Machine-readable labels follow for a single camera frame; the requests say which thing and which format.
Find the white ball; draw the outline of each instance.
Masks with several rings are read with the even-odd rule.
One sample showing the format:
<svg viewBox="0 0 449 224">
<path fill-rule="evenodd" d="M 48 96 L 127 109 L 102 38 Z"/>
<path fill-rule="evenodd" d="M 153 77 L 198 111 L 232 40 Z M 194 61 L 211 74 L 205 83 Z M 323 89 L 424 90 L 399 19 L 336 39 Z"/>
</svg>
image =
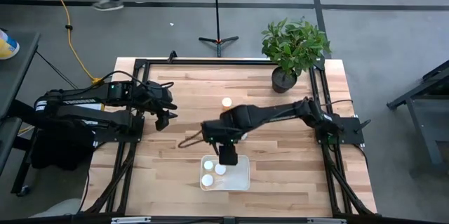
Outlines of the white ball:
<svg viewBox="0 0 449 224">
<path fill-rule="evenodd" d="M 215 172 L 218 175 L 223 175 L 226 172 L 226 166 L 217 164 L 215 165 Z"/>
<path fill-rule="evenodd" d="M 232 105 L 232 99 L 231 98 L 223 98 L 222 105 L 224 107 L 230 107 Z"/>
<path fill-rule="evenodd" d="M 211 175 L 209 175 L 209 174 L 206 174 L 201 179 L 201 183 L 204 186 L 211 186 L 213 184 L 213 177 Z"/>
<path fill-rule="evenodd" d="M 205 161 L 205 162 L 204 162 L 204 168 L 205 168 L 207 171 L 212 171 L 212 169 L 213 169 L 213 163 L 212 163 L 212 161 Z"/>
</svg>

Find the black table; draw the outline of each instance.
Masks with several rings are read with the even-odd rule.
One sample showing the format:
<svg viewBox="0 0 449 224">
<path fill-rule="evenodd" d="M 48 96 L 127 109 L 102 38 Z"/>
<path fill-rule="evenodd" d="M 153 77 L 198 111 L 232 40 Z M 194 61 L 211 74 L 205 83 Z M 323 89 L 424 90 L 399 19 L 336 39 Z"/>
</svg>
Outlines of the black table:
<svg viewBox="0 0 449 224">
<path fill-rule="evenodd" d="M 388 103 L 390 110 L 407 105 L 432 163 L 431 171 L 449 171 L 438 144 L 449 143 L 449 60 L 422 77 L 420 85 Z"/>
<path fill-rule="evenodd" d="M 19 193 L 29 168 L 26 159 L 31 144 L 29 140 L 17 137 L 17 133 L 23 119 L 21 115 L 32 112 L 32 107 L 15 97 L 36 52 L 40 34 L 8 32 L 8 35 L 19 43 L 20 50 L 14 57 L 0 60 L 0 174 L 13 147 L 26 151 L 12 191 Z"/>
</svg>

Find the yellow object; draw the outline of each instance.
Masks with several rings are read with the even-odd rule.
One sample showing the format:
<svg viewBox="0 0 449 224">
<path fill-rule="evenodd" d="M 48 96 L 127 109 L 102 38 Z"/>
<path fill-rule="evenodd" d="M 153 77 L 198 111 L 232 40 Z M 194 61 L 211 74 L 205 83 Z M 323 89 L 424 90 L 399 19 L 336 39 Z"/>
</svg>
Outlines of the yellow object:
<svg viewBox="0 0 449 224">
<path fill-rule="evenodd" d="M 0 60 L 12 58 L 19 48 L 19 43 L 0 30 Z"/>
<path fill-rule="evenodd" d="M 28 132 L 28 131 L 32 130 L 33 128 L 34 128 L 33 126 L 28 126 L 27 128 L 20 129 L 20 130 L 19 130 L 19 133 L 25 133 L 25 132 Z"/>
<path fill-rule="evenodd" d="M 85 73 L 92 79 L 92 82 L 93 82 L 94 84 L 96 84 L 96 83 L 98 83 L 98 82 L 101 80 L 101 78 L 93 77 L 93 76 L 89 73 L 89 71 L 86 69 L 86 67 L 84 66 L 84 64 L 83 64 L 83 62 L 81 61 L 81 59 L 79 59 L 78 53 L 76 53 L 75 48 L 74 48 L 73 45 L 72 45 L 72 25 L 71 25 L 71 23 L 70 23 L 70 14 L 69 14 L 69 10 L 67 10 L 67 7 L 66 7 L 66 5 L 65 5 L 65 3 L 64 3 L 64 0 L 60 0 L 60 1 L 61 1 L 62 6 L 64 7 L 65 14 L 67 15 L 67 26 L 66 26 L 66 27 L 67 27 L 67 39 L 68 39 L 68 42 L 69 42 L 69 47 L 70 47 L 70 49 L 72 50 L 73 54 L 75 55 L 75 58 L 78 60 L 79 64 L 80 64 L 81 67 L 83 68 L 84 72 L 85 72 Z"/>
</svg>

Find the sneaker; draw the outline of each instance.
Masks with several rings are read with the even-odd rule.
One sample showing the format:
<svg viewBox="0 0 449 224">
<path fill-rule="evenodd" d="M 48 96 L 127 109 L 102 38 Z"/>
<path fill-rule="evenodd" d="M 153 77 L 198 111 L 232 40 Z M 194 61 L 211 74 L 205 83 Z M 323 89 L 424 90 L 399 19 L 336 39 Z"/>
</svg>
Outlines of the sneaker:
<svg viewBox="0 0 449 224">
<path fill-rule="evenodd" d="M 99 0 L 99 2 L 94 3 L 92 7 L 98 11 L 113 11 L 122 9 L 123 2 L 113 0 Z"/>
</svg>

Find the green leaves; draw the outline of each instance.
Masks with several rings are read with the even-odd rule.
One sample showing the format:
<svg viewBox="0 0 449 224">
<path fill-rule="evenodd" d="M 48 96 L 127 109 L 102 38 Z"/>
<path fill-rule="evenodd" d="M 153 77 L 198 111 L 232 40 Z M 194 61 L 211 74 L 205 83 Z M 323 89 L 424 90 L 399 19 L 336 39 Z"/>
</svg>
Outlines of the green leaves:
<svg viewBox="0 0 449 224">
<path fill-rule="evenodd" d="M 274 24 L 271 22 L 261 34 L 262 53 L 282 67 L 287 74 L 300 74 L 313 66 L 323 51 L 330 53 L 330 42 L 326 33 L 304 18 L 287 23 L 287 18 Z"/>
<path fill-rule="evenodd" d="M 290 50 L 290 47 L 286 44 L 283 47 L 283 51 L 287 54 L 287 55 L 291 55 L 292 51 Z"/>
</svg>

